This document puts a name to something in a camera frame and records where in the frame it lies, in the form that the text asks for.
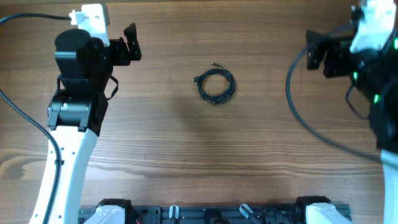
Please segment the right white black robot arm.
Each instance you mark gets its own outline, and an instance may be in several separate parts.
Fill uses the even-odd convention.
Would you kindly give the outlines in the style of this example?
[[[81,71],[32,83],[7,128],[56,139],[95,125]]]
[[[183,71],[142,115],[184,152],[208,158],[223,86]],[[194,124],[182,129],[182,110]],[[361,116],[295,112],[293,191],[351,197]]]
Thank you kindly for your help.
[[[384,223],[397,223],[397,31],[394,22],[352,22],[329,34],[306,33],[307,69],[324,64],[327,78],[348,76],[369,101],[365,119],[384,170]]]

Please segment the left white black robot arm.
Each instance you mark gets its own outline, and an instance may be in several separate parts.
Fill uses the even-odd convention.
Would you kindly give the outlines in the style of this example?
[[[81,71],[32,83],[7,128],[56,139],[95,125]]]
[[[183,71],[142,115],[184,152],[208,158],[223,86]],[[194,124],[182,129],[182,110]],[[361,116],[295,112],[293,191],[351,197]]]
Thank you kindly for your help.
[[[105,43],[83,29],[55,39],[60,70],[47,108],[50,135],[44,176],[31,223],[77,223],[88,161],[100,136],[109,97],[105,89],[115,66],[141,59],[136,25]]]

